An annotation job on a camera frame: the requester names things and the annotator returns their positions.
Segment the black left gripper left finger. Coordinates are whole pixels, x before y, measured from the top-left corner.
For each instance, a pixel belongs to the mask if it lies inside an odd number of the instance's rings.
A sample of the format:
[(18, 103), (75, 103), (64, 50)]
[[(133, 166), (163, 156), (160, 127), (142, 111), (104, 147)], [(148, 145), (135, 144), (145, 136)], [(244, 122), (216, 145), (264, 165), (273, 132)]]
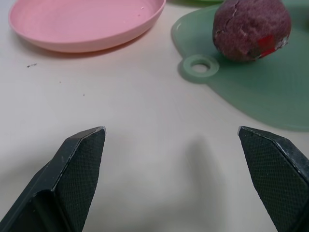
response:
[(104, 126), (68, 137), (0, 222), (2, 232), (81, 232), (99, 177)]

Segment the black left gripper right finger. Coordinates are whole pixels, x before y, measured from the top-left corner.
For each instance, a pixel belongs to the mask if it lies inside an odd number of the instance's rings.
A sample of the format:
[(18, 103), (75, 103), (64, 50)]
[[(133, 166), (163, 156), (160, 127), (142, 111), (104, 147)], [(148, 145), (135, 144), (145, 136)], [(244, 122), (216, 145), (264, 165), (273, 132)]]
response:
[(241, 126), (252, 183), (279, 232), (309, 230), (309, 160), (288, 139)]

